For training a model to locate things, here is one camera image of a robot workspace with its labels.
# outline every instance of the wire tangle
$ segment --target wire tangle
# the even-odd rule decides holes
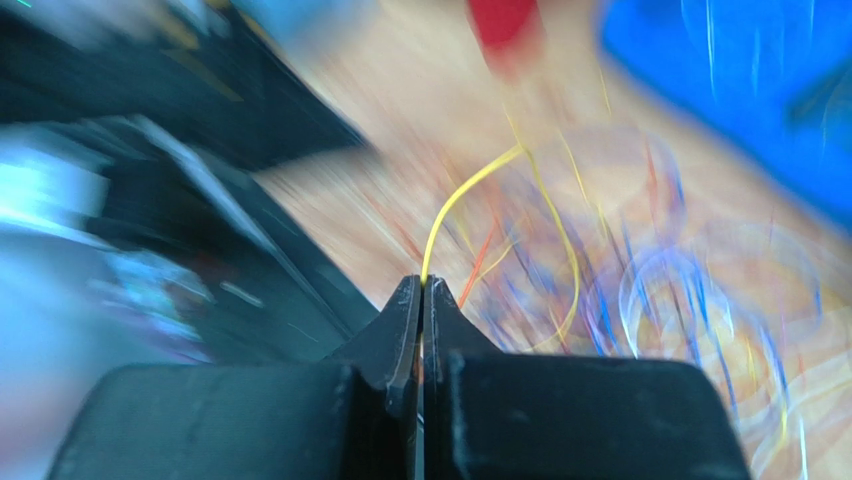
[[[644,182],[626,205],[609,208],[563,132],[545,169],[538,152],[546,149],[527,145],[509,122],[516,144],[441,208],[423,282],[444,231],[473,259],[459,306],[501,349],[693,363],[727,402],[756,477],[793,449],[796,475],[808,478],[803,406],[852,384],[844,373],[814,387],[823,365],[848,369],[840,366],[849,363],[845,355],[809,369],[806,382],[798,353],[790,373],[793,352],[818,334],[826,305],[839,307],[814,246],[774,224],[688,230],[673,157],[638,131],[630,134],[643,153],[624,166],[644,171]]]

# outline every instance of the wooden surface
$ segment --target wooden surface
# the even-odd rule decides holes
[[[822,371],[827,359],[844,357],[850,314],[843,279],[852,274],[845,266],[852,258],[847,239],[807,212],[724,139],[665,106],[604,58],[596,42],[596,2],[545,0],[542,9],[545,55],[520,86],[509,89],[489,74],[463,2],[379,2],[333,46],[289,59],[318,94],[358,125],[376,151],[324,155],[268,172],[261,183],[381,306],[401,276],[419,272],[429,228],[453,186],[514,144],[504,100],[527,134],[535,136],[557,125],[574,144],[585,142],[585,148],[592,148],[595,138],[623,143],[618,132],[638,128],[667,146],[679,165],[688,229],[697,231],[719,220],[771,223],[824,249],[815,255],[832,277],[831,285],[826,284],[830,292],[825,325],[797,352],[784,353],[785,365],[789,361],[791,378],[802,380],[803,372]],[[597,137],[584,133],[589,129]],[[630,175],[612,173],[601,180],[597,195],[623,192],[630,182],[635,183]],[[473,255],[449,248],[439,248],[436,255],[434,271],[446,277],[458,295]],[[738,359],[745,365],[744,355]],[[826,411],[839,411],[842,407],[836,405],[849,396],[845,385],[852,372],[848,362],[837,365],[830,374],[814,375],[842,378],[840,386],[808,400],[809,413],[801,416],[810,422],[806,430],[814,432],[806,436],[809,478],[845,478],[848,455],[843,452],[852,446],[848,422],[837,421],[822,430],[815,426]],[[804,382],[810,387],[801,383],[791,390],[817,395],[811,391],[817,380]],[[790,432],[797,425],[790,426]],[[788,440],[795,438],[787,435]],[[799,455],[797,442],[781,447],[763,478],[800,476],[802,462],[791,460]]]

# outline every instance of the yellow wire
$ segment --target yellow wire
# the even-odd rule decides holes
[[[470,250],[470,253],[476,255],[476,251],[473,249],[473,242],[470,241],[470,235],[467,234],[467,228],[464,226],[465,222],[458,221],[459,231],[462,235],[462,240],[464,240],[465,245],[467,245],[467,249]]]
[[[441,225],[444,224],[444,219],[461,197],[464,196],[476,184],[484,180],[486,177],[506,166],[509,162],[524,153],[523,147],[515,145],[503,155],[500,155],[488,165],[482,167],[481,170],[474,173],[472,177],[467,179],[444,203],[438,216],[435,217],[435,223],[432,224],[432,230],[429,232],[429,240],[426,242],[426,249],[423,251],[423,268],[420,270],[420,284],[426,286],[426,280],[429,278],[429,264],[432,261],[432,252],[435,249],[435,240],[438,238],[438,232],[441,230]]]
[[[577,167],[577,159],[574,158],[574,152],[571,151],[571,147],[568,145],[568,141],[565,140],[565,136],[562,135],[562,132],[559,129],[556,129],[556,133],[559,134],[559,139],[562,141],[562,146],[565,147],[565,150],[568,151],[568,158],[571,159],[571,166],[574,168],[574,178],[577,179],[577,185],[580,187],[580,193],[583,195],[583,200],[588,204],[589,197],[586,195],[586,187],[583,186],[583,178],[580,176],[580,168]]]
[[[559,322],[556,320],[556,315],[553,313],[553,308],[551,308],[550,305],[547,306],[547,316],[550,318],[550,323],[553,324],[553,328],[556,329],[556,333],[559,334],[559,344],[565,345],[565,334],[562,333],[562,330],[559,328]]]
[[[517,244],[518,244],[518,242],[510,243],[509,246],[506,247],[505,250],[503,250],[503,253],[497,258],[497,260],[494,263],[492,263],[491,266],[489,266],[488,268],[483,270],[482,273],[480,273],[479,276],[476,277],[476,279],[473,281],[473,283],[476,284],[476,282],[482,280],[482,278],[485,277],[485,275],[487,275],[491,270],[494,270],[497,267],[497,265],[499,265],[500,262],[502,262],[503,259],[505,259],[507,255],[509,255],[509,252],[512,251],[512,247],[514,247]]]
[[[781,405],[781,439],[778,440],[776,452],[778,450],[781,450],[781,447],[784,445],[784,442],[787,441],[787,415],[787,401],[783,400]]]
[[[606,103],[606,111],[609,113],[609,116],[612,117],[612,106],[609,103],[609,93],[607,93],[606,88],[606,80],[604,79],[603,69],[598,65],[598,73],[601,77],[601,91],[604,97],[604,103]]]
[[[610,237],[615,238],[615,235],[612,233],[612,228],[609,226],[609,222],[606,221],[606,215],[604,215],[603,208],[600,204],[595,205],[598,211],[598,220],[601,222],[601,228],[603,229],[603,237],[606,240],[609,240]]]
[[[541,178],[541,172],[538,169],[538,163],[535,161],[535,156],[533,156],[532,152],[527,147],[523,146],[524,144],[521,141],[520,134],[518,133],[518,128],[515,125],[515,122],[512,121],[512,117],[509,116],[508,112],[506,114],[506,118],[509,120],[509,126],[512,127],[512,133],[515,136],[515,140],[518,142],[518,146],[521,146],[523,148],[524,154],[530,161],[530,167],[532,168],[536,184],[538,184],[539,193],[541,193],[541,197],[542,199],[544,199],[544,203],[547,204],[547,208],[548,210],[550,210],[550,215],[551,217],[553,217],[553,223],[555,223],[556,228],[559,229],[559,237],[562,240],[562,245],[565,247],[565,254],[568,256],[568,263],[571,264],[571,273],[574,276],[574,298],[571,301],[571,308],[565,315],[565,319],[563,320],[562,325],[557,327],[556,333],[551,335],[546,340],[539,342],[528,349],[525,349],[525,351],[534,351],[536,348],[550,342],[551,340],[557,337],[560,339],[560,343],[564,344],[565,332],[571,330],[571,326],[574,323],[574,317],[577,314],[577,304],[580,301],[580,264],[577,261],[577,253],[574,251],[574,247],[571,245],[571,240],[568,238],[568,234],[565,233],[565,226],[562,224],[562,218],[559,216],[559,212],[556,210],[556,206],[550,199],[550,195],[547,193],[547,187],[544,185],[544,180]]]
[[[746,351],[748,352],[748,373],[751,375],[754,388],[757,388],[757,369],[754,366],[754,354],[751,350],[751,342],[748,339],[746,339]]]

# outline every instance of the red object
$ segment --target red object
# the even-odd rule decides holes
[[[492,68],[511,69],[541,35],[538,0],[468,0],[474,30],[485,61]]]

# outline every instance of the blue surface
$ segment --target blue surface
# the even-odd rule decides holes
[[[707,1],[613,2],[603,27],[604,48],[669,101],[751,153],[778,182],[852,230],[852,155],[838,141],[852,137],[826,141],[821,113],[795,128],[787,120],[794,101],[852,60],[852,0],[815,0],[813,22],[807,0],[713,1],[713,11],[734,14],[722,17],[725,21],[714,18],[712,80]],[[766,13],[770,4],[774,10]],[[732,10],[737,5],[741,15]],[[755,48],[759,42],[761,48]],[[755,62],[759,76],[749,71],[755,51],[768,59]],[[852,114],[852,105],[847,108]]]

